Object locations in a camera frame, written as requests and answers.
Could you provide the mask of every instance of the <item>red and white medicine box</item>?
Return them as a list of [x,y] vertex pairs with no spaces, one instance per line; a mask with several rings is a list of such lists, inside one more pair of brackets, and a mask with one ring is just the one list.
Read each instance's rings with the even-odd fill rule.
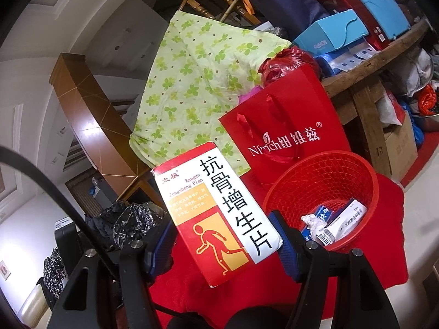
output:
[[282,238],[213,142],[152,172],[172,220],[211,287],[282,245]]
[[377,51],[386,48],[390,41],[382,31],[375,17],[372,16],[361,0],[317,0],[331,13],[343,12],[353,9],[366,26],[369,35],[364,37]]

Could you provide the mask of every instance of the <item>black and white speckled fabric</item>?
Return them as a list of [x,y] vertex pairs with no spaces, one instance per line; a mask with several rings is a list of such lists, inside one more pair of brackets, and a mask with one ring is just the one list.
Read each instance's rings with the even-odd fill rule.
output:
[[54,249],[50,257],[44,260],[44,284],[49,291],[59,298],[63,286],[62,280],[67,277],[65,274],[64,264],[58,252]]

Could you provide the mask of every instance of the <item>green clover patterned cloth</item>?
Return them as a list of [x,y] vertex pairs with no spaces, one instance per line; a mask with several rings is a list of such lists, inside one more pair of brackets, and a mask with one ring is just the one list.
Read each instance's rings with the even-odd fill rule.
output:
[[159,165],[213,141],[238,175],[250,168],[218,119],[260,83],[261,63],[291,43],[177,11],[146,82],[133,151]]

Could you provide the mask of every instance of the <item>red shopping bag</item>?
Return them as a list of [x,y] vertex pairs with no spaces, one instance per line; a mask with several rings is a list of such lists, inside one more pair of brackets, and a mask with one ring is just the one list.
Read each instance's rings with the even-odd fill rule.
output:
[[331,100],[309,65],[271,83],[219,120],[265,187],[307,156],[350,151]]

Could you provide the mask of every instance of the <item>red mat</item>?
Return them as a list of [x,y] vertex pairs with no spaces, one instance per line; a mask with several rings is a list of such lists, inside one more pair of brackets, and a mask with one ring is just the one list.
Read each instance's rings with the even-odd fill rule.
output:
[[401,180],[401,184],[404,188],[407,187],[409,183],[415,179],[422,168],[424,168],[439,144],[439,132],[426,132],[424,135],[425,140],[418,150],[418,158],[414,161],[407,174]]
[[[241,179],[262,204],[266,192],[251,172]],[[388,178],[378,175],[378,181],[378,207],[353,247],[363,250],[383,287],[389,288],[408,280],[402,230],[404,194]],[[216,328],[223,328],[233,314],[247,307],[267,305],[290,313],[299,293],[300,285],[286,276],[276,254],[213,289],[180,237],[172,256],[172,269],[150,288],[153,301],[180,312],[198,312]],[[335,291],[336,280],[330,280],[324,319],[334,312]],[[171,317],[160,312],[159,317],[165,328]]]

